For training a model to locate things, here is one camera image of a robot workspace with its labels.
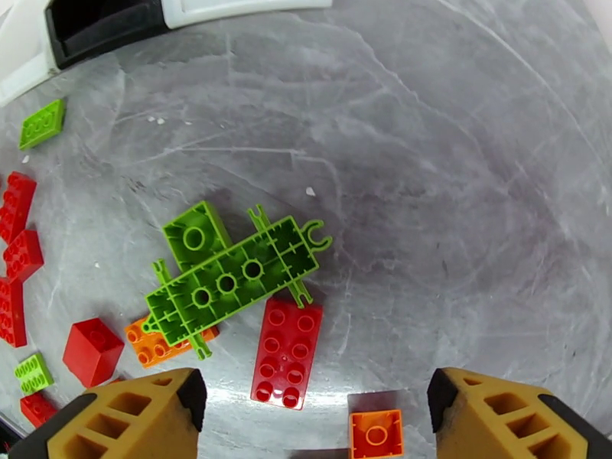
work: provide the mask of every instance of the lime green lego brick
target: lime green lego brick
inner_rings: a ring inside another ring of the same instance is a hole
[[[15,376],[19,379],[21,391],[26,396],[41,391],[54,383],[47,364],[40,353],[28,357],[20,363],[15,369]]]
[[[314,253],[331,246],[330,237],[320,242],[311,237],[324,223],[312,220],[300,229],[293,216],[287,216],[269,224],[260,206],[258,210],[249,212],[254,223],[262,220],[256,223],[258,233],[178,278],[163,281],[163,261],[156,262],[161,287],[145,297],[151,314],[143,331],[160,331],[171,346],[189,340],[203,359],[207,352],[200,333],[251,304],[287,287],[293,287],[301,307],[304,301],[312,302],[301,280],[319,269]]]
[[[25,119],[21,129],[19,148],[24,151],[61,133],[65,108],[63,100],[56,100]]]
[[[206,201],[182,213],[163,231],[181,272],[232,245],[219,214]]]

